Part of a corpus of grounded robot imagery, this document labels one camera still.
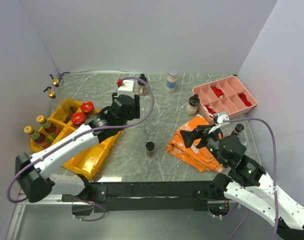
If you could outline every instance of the pink tray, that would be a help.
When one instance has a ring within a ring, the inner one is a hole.
[[[217,87],[222,90],[224,97],[218,99],[211,87]],[[212,107],[212,109],[217,113],[226,111],[229,118],[234,118],[248,113],[257,105],[255,98],[235,76],[229,76],[204,85],[196,86],[193,88],[193,93],[198,94],[200,98],[198,111],[210,124],[213,124],[214,121],[205,110],[205,106],[207,105]],[[246,106],[243,103],[238,96],[241,93],[246,95],[247,100],[252,104],[252,106]]]

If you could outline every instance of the yellow bin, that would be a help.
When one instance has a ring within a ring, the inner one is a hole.
[[[77,112],[81,112],[80,106],[81,102],[74,100],[75,105],[78,107]],[[60,141],[61,139],[65,138],[66,136],[70,135],[77,129],[71,121],[67,124],[62,122],[58,116],[58,112],[61,111],[59,107],[55,110],[55,112],[48,118],[52,123],[57,125],[58,128],[61,129],[60,134],[57,138],[53,141],[52,145]],[[43,127],[39,129],[41,133],[46,135],[49,139],[53,140],[50,134],[48,134]],[[98,172],[103,160],[109,154],[110,148],[115,144],[116,139],[121,134],[121,131],[118,132],[117,135],[109,137],[105,141],[90,147],[83,152],[79,153],[75,157],[71,158],[69,161],[63,164],[63,166],[74,173],[83,174],[89,181],[93,180],[93,177]],[[33,152],[39,152],[43,150],[36,142],[32,139],[30,140],[30,148]]]

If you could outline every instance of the orange towel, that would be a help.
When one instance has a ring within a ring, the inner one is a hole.
[[[196,115],[176,131],[174,137],[167,143],[166,152],[196,167],[201,173],[203,171],[211,170],[221,173],[224,168],[218,163],[213,155],[205,147],[200,149],[196,148],[200,139],[194,141],[192,147],[185,148],[180,130],[192,131],[197,125],[210,124],[202,116]]]

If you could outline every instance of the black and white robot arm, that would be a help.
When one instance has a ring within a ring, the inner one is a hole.
[[[111,106],[87,119],[76,131],[56,144],[31,156],[22,153],[16,157],[15,173],[37,161],[17,179],[30,202],[38,202],[50,193],[76,196],[86,189],[87,180],[81,175],[53,173],[78,153],[122,130],[112,126],[124,126],[127,121],[140,118],[139,95],[134,94],[133,80],[124,80],[117,92],[113,93],[112,99]]]
[[[277,233],[285,240],[304,240],[304,207],[292,199],[255,160],[245,155],[246,147],[235,135],[224,137],[220,127],[228,122],[225,112],[214,115],[215,125],[199,125],[193,131],[180,131],[184,144],[191,147],[201,139],[196,148],[206,147],[224,167],[230,167],[228,175],[219,173],[211,185],[225,198],[247,207],[269,224],[275,226],[275,197],[277,191],[279,224]]]

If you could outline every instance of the marble countertop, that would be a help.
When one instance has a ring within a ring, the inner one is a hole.
[[[102,109],[111,105],[116,81],[129,73],[65,73],[61,87],[70,91],[74,99],[91,101]],[[192,88],[212,82],[227,75],[222,74],[179,74],[176,90],[166,92],[167,74],[146,74],[155,95],[155,106],[151,116],[142,124],[127,128],[117,139],[115,146],[105,158],[94,180],[99,182],[144,182],[144,181],[210,181],[216,176],[214,171],[200,173],[193,166],[166,153],[166,144],[176,130],[192,117],[185,113],[185,107]],[[151,95],[141,97],[141,116],[145,116],[151,103]],[[236,123],[222,128],[225,135],[233,130]],[[260,163],[248,122],[243,122],[245,130],[240,135],[241,142],[247,147],[246,154]],[[148,157],[145,144],[155,144],[155,154]],[[62,174],[71,174],[66,169]]]

